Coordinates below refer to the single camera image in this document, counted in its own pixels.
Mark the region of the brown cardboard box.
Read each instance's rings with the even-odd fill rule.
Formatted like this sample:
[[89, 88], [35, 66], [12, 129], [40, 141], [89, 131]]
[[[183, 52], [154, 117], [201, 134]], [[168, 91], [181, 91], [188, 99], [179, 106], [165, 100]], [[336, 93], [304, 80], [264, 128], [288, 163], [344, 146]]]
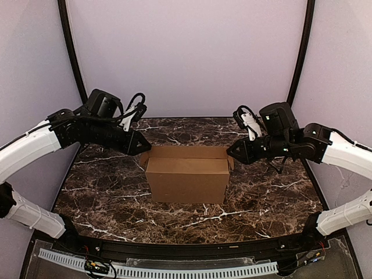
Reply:
[[226, 146], [154, 146], [140, 165], [154, 202], [222, 204], [234, 160]]

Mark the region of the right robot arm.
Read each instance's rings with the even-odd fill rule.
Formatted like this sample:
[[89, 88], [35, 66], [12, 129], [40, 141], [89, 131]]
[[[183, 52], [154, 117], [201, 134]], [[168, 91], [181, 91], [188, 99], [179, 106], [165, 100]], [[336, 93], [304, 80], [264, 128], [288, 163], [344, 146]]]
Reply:
[[[240, 129], [248, 136], [235, 141], [227, 155], [243, 164], [260, 159], [282, 157], [347, 169], [371, 178], [371, 148], [351, 140], [337, 129], [317, 123], [304, 128], [286, 102], [262, 108], [258, 115], [241, 105], [233, 113]], [[371, 219], [371, 191], [331, 210], [312, 214], [303, 229], [304, 235], [322, 238], [340, 229]]]

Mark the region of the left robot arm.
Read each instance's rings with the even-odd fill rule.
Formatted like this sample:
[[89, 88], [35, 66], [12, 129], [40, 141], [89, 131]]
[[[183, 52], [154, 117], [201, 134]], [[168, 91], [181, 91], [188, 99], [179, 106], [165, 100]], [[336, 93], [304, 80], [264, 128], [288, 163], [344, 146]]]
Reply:
[[54, 239], [75, 235], [61, 214], [52, 213], [16, 192], [7, 179], [39, 158], [75, 143], [96, 144], [125, 155], [151, 150], [151, 144], [131, 125], [147, 110], [145, 95], [136, 93], [124, 107], [120, 98], [94, 89], [76, 110], [61, 109], [1, 147], [1, 217], [14, 220]]

